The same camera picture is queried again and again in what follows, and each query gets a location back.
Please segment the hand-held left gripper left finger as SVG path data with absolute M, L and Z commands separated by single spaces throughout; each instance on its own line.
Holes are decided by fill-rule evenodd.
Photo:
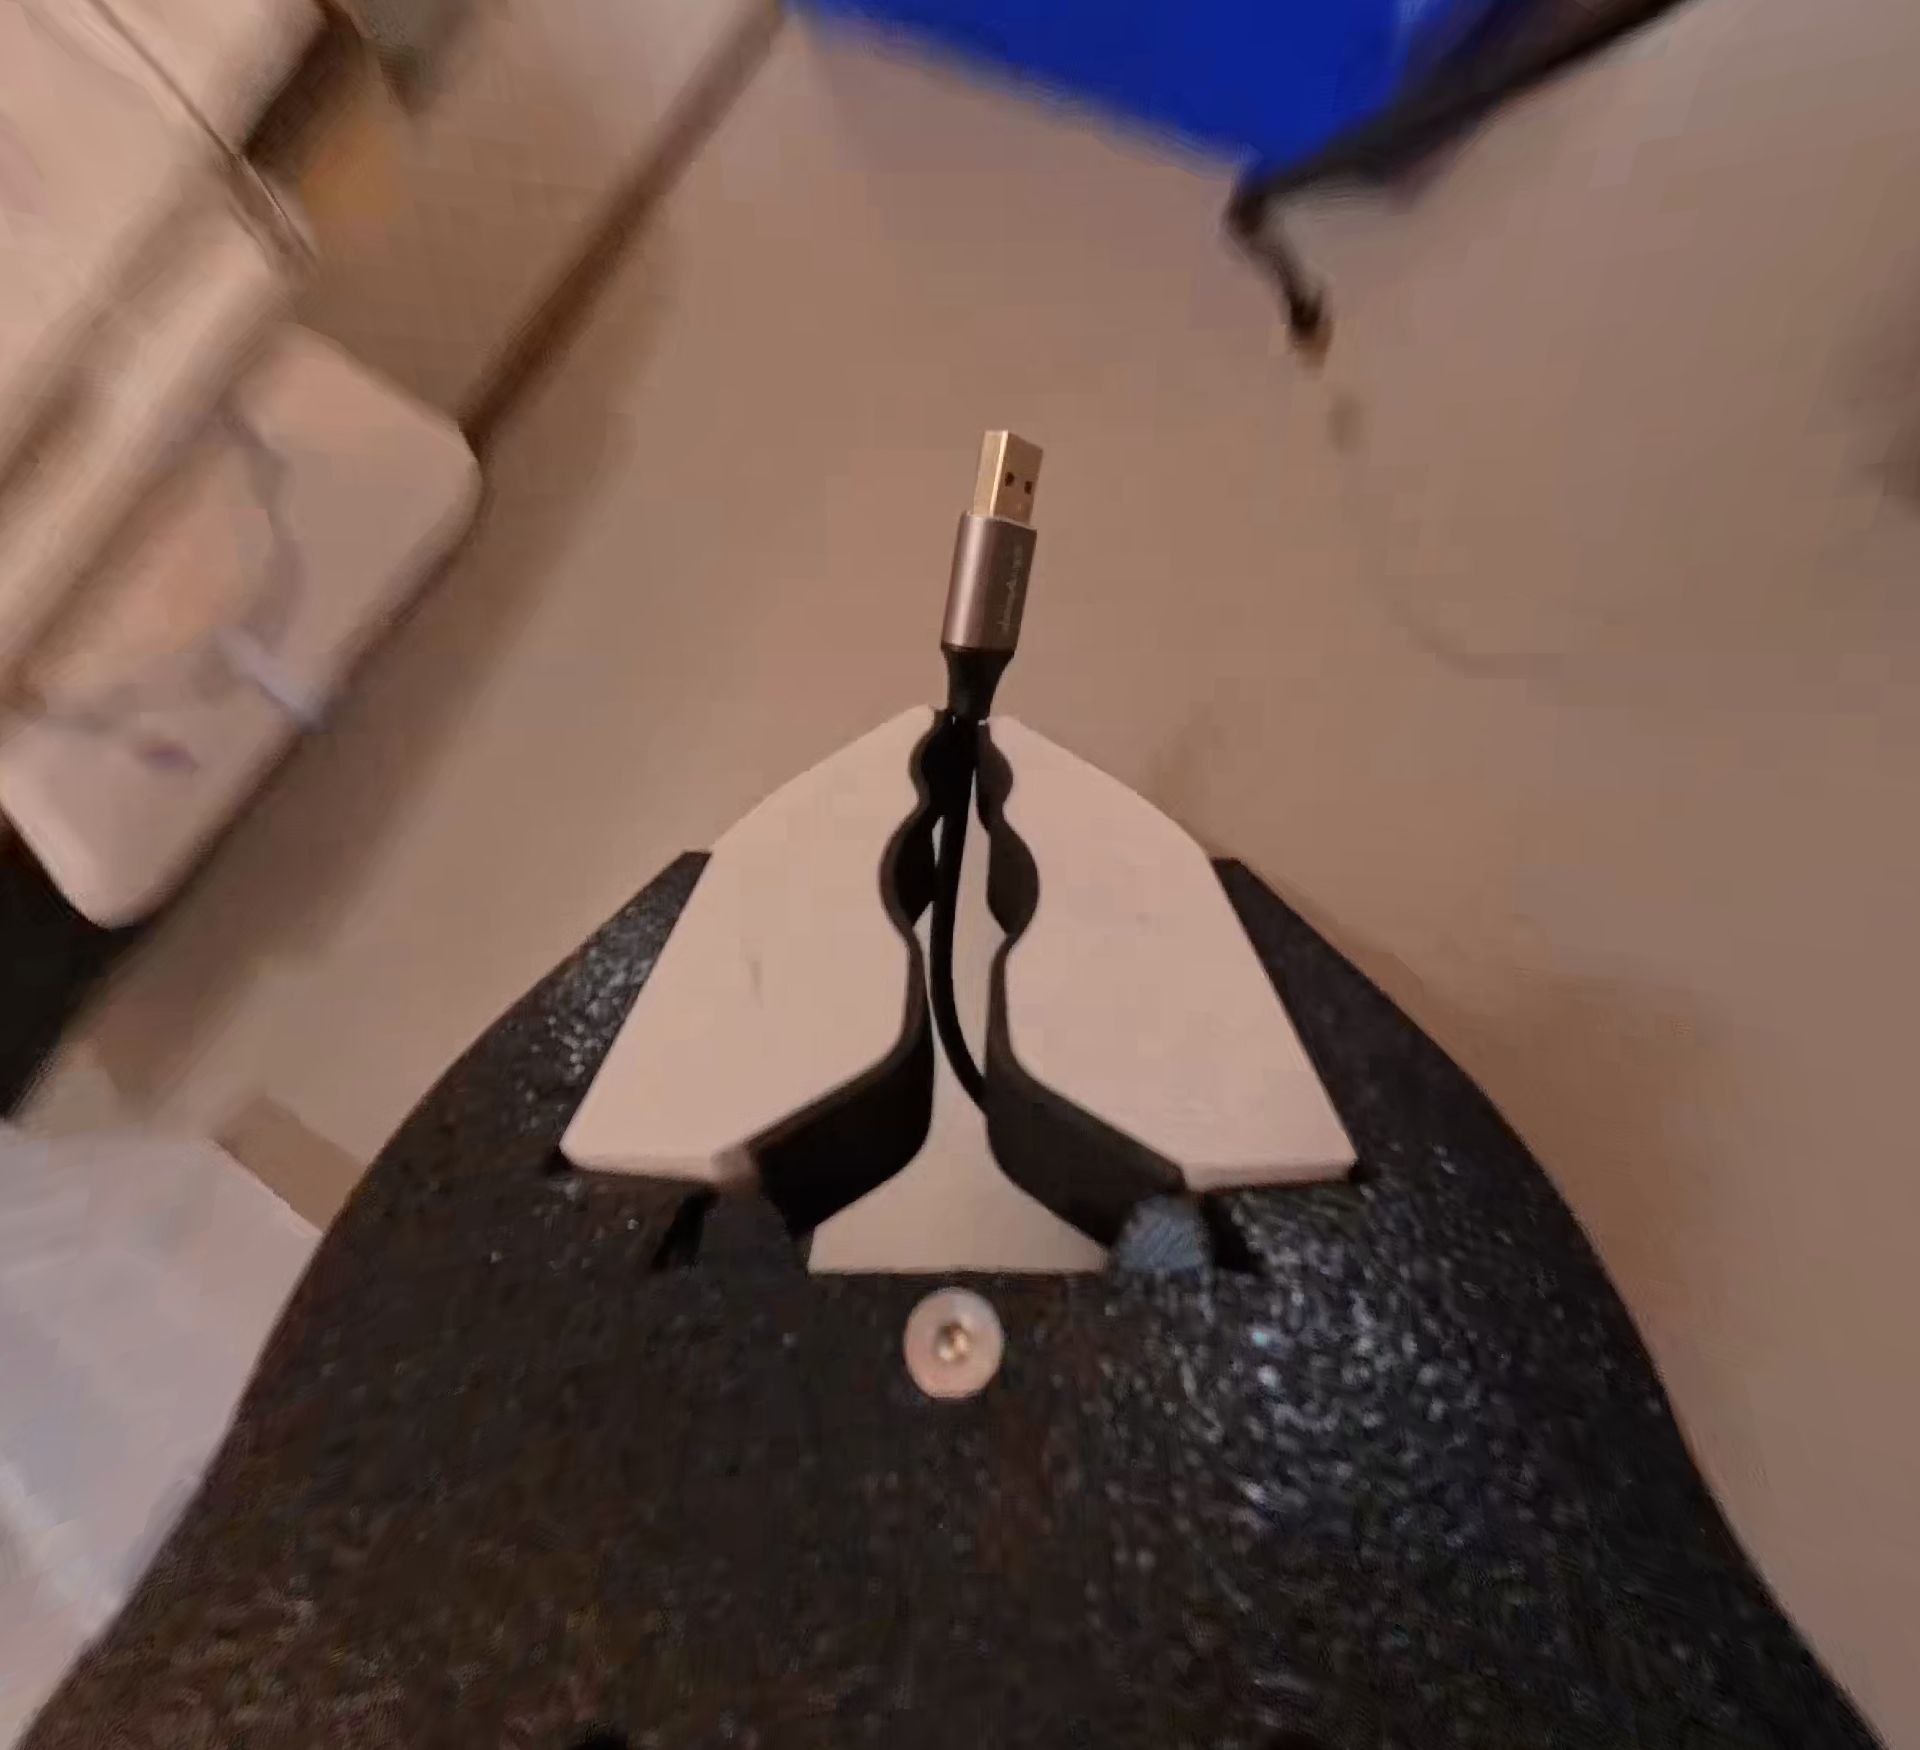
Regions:
M 578 1172 L 756 1191 L 793 1236 L 893 1179 L 934 1112 L 915 922 L 934 851 L 911 708 L 710 851 L 558 1154 Z

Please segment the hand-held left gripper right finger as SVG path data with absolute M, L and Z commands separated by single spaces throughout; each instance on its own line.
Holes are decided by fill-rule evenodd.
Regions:
M 1355 1142 L 1181 824 L 1012 717 L 979 737 L 977 811 L 1003 931 L 980 1112 L 1027 1197 L 1116 1244 L 1152 1202 L 1352 1178 Z

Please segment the black usb cable grey plug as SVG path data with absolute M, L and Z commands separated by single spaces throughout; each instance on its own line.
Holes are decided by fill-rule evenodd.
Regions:
M 939 728 L 942 763 L 934 782 L 928 997 L 948 1068 L 977 1108 L 986 1103 L 986 1083 L 973 1059 L 957 1004 L 959 892 L 973 821 L 980 729 L 1020 642 L 1038 540 L 1035 506 L 1041 472 L 1041 446 L 1009 429 L 984 434 L 973 499 L 957 525 L 942 624 L 948 700 Z

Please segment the white cloth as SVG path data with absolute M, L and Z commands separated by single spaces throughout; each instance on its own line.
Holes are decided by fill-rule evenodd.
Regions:
M 198 1494 L 318 1236 L 216 1142 L 4 1124 L 4 1746 Z

